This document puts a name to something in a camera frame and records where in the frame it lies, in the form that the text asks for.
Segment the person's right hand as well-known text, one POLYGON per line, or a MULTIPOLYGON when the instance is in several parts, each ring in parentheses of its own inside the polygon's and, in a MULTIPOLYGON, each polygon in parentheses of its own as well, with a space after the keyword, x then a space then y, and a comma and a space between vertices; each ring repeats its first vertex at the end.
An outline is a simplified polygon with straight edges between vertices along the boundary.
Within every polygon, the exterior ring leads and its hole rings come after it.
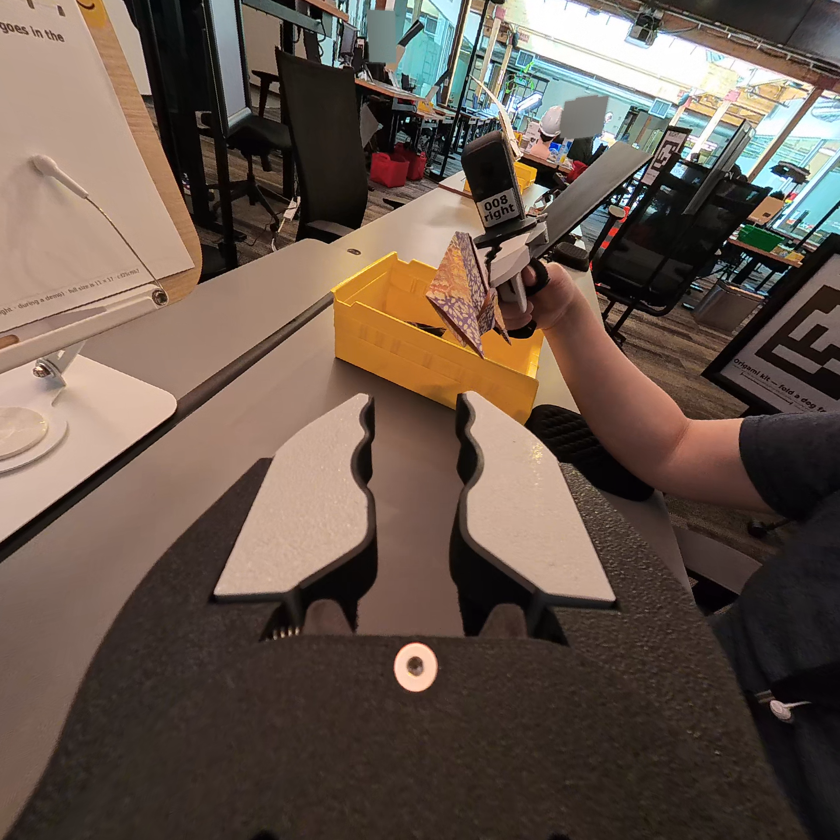
POLYGON ((520 311, 516 302, 501 302, 500 314, 508 330, 522 329, 530 321, 545 335, 561 325, 566 314, 580 297, 580 290, 573 277, 561 264, 540 261, 549 279, 548 284, 535 295, 527 297, 527 310, 520 311))

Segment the ceiling projector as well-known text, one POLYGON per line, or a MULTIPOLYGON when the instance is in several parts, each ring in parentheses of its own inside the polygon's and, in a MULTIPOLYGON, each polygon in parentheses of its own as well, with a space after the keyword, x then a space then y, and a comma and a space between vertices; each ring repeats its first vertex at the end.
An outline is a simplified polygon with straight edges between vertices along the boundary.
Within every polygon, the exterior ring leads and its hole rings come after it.
POLYGON ((655 42, 664 12, 656 7, 642 6, 625 36, 625 42, 631 46, 648 49, 655 42))

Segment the white tethered pin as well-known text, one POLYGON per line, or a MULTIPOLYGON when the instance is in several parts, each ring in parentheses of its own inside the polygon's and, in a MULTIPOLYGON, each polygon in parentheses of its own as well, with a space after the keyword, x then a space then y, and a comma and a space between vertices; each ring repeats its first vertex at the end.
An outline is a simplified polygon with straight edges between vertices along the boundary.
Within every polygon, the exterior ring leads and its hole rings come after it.
POLYGON ((132 254, 134 258, 138 260, 140 265, 142 266, 143 270, 147 275, 149 275, 151 284, 152 284, 152 301, 157 308, 165 307, 169 304, 170 299, 168 297, 167 292, 161 285, 161 282, 154 277, 153 272, 151 269, 146 265, 143 258, 140 256, 139 252, 133 247, 130 241, 126 238, 126 236, 122 233, 119 227, 113 222, 111 217, 99 206, 91 197, 89 192, 82 187, 77 181, 71 178, 66 172, 61 170, 58 167, 58 164, 55 160, 48 157, 44 154, 34 154, 29 159, 30 164, 36 169, 36 171, 44 177, 51 178, 55 180, 57 183, 63 185, 66 189, 68 189, 73 195, 77 196, 83 202, 91 205, 101 217, 103 217, 108 225, 112 228, 114 233, 122 240, 125 246, 128 248, 129 252, 132 254))

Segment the person's right forearm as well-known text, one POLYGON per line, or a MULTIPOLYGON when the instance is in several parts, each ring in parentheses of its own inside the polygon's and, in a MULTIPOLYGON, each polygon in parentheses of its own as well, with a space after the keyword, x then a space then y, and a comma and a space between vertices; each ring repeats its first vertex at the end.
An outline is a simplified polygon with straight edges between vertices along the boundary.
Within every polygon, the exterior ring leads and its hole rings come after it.
POLYGON ((607 336, 581 292, 545 338, 583 419, 637 478, 681 499, 771 512, 742 461, 742 419, 685 415, 607 336))

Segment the black mesh office chair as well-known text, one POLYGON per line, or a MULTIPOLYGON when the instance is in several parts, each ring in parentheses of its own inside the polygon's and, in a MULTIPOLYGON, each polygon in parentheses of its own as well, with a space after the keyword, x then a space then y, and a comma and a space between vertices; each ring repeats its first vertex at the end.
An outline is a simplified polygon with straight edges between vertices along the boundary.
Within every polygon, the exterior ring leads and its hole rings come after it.
POLYGON ((676 156, 662 169, 592 266, 595 289, 608 300, 602 320, 617 303, 625 307, 607 330, 619 348, 628 317, 670 313, 769 194, 767 186, 676 156))

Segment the patterned purple orange origami paper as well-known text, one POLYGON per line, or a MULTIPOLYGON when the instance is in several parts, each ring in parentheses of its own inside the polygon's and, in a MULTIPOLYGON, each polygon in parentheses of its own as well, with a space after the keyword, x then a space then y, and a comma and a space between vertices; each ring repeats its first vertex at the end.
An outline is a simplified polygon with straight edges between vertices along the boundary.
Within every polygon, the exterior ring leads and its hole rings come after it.
POLYGON ((426 299, 457 342, 479 357, 485 357, 481 340, 485 333, 497 333, 511 344, 497 290, 490 285, 468 233, 454 233, 426 299))

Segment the black framed marker sign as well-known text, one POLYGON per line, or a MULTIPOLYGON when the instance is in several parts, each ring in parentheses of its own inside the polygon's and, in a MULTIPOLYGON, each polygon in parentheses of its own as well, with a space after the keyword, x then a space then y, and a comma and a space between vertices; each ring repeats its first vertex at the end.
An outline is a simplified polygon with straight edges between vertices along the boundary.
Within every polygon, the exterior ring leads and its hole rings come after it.
POLYGON ((839 236, 779 283, 702 376, 744 416, 839 411, 839 236))
POLYGON ((677 126, 669 126, 665 130, 662 139, 658 142, 658 146, 651 161, 647 164, 644 173, 639 179, 641 186, 651 186, 655 183, 658 174, 666 167, 667 163, 672 157, 680 157, 688 138, 690 136, 690 129, 680 128, 677 126))

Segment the wooden instruction board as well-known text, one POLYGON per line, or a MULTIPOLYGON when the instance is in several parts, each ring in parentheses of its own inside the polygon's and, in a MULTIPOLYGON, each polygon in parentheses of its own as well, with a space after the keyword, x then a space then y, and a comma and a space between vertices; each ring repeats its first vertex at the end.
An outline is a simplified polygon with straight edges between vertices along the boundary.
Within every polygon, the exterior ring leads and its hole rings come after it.
POLYGON ((194 268, 77 2, 2 2, 2 333, 194 268))

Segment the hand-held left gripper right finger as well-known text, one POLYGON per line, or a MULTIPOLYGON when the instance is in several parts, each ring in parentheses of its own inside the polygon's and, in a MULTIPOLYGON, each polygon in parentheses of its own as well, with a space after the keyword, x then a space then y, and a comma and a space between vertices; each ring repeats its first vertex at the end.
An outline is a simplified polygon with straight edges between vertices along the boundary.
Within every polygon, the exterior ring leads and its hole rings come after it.
POLYGON ((458 533, 539 606, 613 608, 616 596, 547 446, 477 392, 456 401, 458 533))

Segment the yellow plastic bin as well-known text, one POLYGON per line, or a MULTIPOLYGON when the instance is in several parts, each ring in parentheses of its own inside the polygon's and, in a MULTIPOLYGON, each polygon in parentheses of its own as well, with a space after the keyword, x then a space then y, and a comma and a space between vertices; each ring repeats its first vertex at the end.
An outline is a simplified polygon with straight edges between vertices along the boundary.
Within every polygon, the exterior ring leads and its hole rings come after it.
POLYGON ((511 343, 486 333, 480 358, 447 329, 442 337, 421 330, 444 325, 426 299, 434 273, 392 252, 333 288, 335 356, 450 408, 459 393, 477 392, 523 424, 538 391, 543 333, 511 343))

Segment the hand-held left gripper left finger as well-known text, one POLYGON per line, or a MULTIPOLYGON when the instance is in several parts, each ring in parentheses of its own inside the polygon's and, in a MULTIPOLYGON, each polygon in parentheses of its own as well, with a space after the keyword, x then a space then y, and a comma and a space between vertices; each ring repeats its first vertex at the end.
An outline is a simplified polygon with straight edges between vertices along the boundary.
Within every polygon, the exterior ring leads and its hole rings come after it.
POLYGON ((358 393, 276 451, 215 600, 358 603, 377 572, 374 438, 375 400, 358 393))

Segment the grey trash bin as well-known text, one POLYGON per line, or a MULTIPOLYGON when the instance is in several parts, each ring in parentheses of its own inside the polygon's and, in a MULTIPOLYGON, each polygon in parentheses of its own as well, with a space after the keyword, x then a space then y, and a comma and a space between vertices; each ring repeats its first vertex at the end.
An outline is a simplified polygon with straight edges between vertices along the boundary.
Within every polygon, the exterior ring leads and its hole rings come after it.
POLYGON ((734 334, 764 301, 759 293, 718 280, 692 309, 691 317, 705 327, 734 334))

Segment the white board stand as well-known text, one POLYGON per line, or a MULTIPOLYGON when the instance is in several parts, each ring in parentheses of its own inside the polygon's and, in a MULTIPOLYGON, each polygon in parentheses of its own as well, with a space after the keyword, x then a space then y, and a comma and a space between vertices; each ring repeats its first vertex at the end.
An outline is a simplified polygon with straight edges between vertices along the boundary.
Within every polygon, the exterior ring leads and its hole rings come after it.
POLYGON ((81 353, 168 301, 149 283, 2 332, 3 542, 173 415, 171 393, 81 353))

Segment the black tilted panel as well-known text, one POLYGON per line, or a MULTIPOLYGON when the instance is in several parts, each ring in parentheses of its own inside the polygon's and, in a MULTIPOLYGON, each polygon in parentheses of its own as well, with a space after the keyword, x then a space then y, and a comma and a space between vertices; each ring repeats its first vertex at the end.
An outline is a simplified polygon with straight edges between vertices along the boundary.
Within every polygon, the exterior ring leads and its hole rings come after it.
POLYGON ((545 236, 539 242, 531 242, 530 256, 540 258, 546 255, 563 236, 603 205, 621 185, 645 168, 653 157, 653 152, 615 142, 548 205, 543 214, 545 236))

